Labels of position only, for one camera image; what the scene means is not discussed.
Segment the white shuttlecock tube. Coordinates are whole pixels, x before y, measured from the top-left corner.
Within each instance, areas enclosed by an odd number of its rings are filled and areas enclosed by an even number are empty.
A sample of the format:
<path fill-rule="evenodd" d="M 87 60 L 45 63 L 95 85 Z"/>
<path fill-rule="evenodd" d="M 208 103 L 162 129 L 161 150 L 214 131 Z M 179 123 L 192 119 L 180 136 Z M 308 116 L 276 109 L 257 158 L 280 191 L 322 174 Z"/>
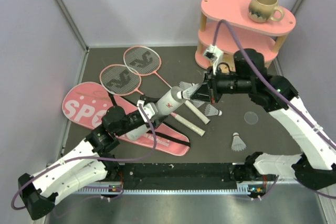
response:
<path fill-rule="evenodd" d="M 140 136 L 143 136 L 146 132 L 150 131 L 149 122 L 152 123 L 152 127 L 160 125 L 160 120 L 164 120 L 165 116 L 173 113 L 183 103 L 183 90 L 179 87 L 172 87 L 170 90 L 159 99 L 150 99 L 145 95 L 140 96 L 136 106 L 138 107 L 139 115 L 142 118 L 142 124 L 134 130 L 126 134 L 127 138 L 131 141 L 137 140 Z"/>

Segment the clear plastic tube lid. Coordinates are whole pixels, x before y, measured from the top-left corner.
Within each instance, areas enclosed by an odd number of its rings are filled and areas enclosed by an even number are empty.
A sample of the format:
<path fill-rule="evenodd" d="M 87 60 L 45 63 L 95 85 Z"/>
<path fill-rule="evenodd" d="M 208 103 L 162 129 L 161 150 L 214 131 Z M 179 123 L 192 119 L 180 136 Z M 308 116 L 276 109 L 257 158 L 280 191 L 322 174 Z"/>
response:
<path fill-rule="evenodd" d="M 244 115 L 244 120 L 247 124 L 254 125 L 258 122 L 258 115 L 252 111 L 246 112 Z"/>

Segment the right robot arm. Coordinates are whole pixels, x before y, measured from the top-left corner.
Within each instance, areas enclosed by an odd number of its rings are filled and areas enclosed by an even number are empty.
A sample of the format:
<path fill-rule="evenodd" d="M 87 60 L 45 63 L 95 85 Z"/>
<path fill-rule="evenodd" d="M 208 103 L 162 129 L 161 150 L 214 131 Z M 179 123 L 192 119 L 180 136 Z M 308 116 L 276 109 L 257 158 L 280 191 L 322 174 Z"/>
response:
<path fill-rule="evenodd" d="M 244 52 L 258 73 L 253 72 L 239 50 L 233 55 L 235 71 L 222 73 L 217 68 L 207 68 L 203 83 L 191 99 L 215 104 L 224 94 L 247 94 L 253 103 L 261 106 L 288 131 L 301 153 L 270 155 L 254 152 L 244 164 L 233 169 L 233 179 L 242 182 L 275 175 L 293 178 L 312 190 L 335 185 L 335 147 L 324 141 L 327 135 L 314 125 L 298 91 L 285 77 L 268 74 L 261 53 L 254 49 Z"/>

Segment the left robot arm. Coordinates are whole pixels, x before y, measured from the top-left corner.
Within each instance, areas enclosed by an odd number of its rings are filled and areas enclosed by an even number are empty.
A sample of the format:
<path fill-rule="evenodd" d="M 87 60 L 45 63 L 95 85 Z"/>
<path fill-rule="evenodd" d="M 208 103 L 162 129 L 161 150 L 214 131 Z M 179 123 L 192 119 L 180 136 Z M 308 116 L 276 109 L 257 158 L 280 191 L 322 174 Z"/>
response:
<path fill-rule="evenodd" d="M 94 128 L 64 158 L 35 173 L 25 173 L 18 179 L 16 193 L 24 203 L 32 220 L 49 214 L 65 197 L 76 190 L 102 179 L 114 180 L 119 174 L 120 159 L 110 154 L 118 144 L 118 137 L 132 131 L 142 136 L 154 132 L 167 115 L 163 98 L 141 96 L 137 109 L 126 113 L 113 105 Z"/>

